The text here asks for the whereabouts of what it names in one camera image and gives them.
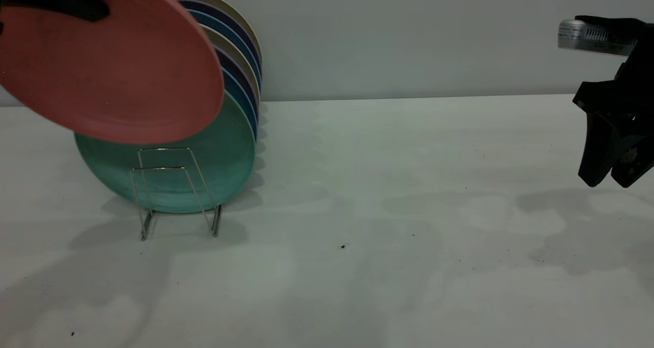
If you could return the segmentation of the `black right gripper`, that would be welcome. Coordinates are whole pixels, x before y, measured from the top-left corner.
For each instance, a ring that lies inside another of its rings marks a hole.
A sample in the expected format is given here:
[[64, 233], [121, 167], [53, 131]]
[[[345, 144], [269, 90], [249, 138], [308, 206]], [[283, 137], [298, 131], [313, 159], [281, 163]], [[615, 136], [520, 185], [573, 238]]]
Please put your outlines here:
[[586, 143], [578, 176], [589, 187], [597, 187], [612, 169], [614, 181], [628, 188], [652, 169], [652, 135], [624, 151], [617, 161], [621, 136], [605, 119], [626, 120], [636, 125], [636, 131], [652, 133], [652, 58], [629, 57], [614, 79], [583, 82], [573, 103], [586, 112]]

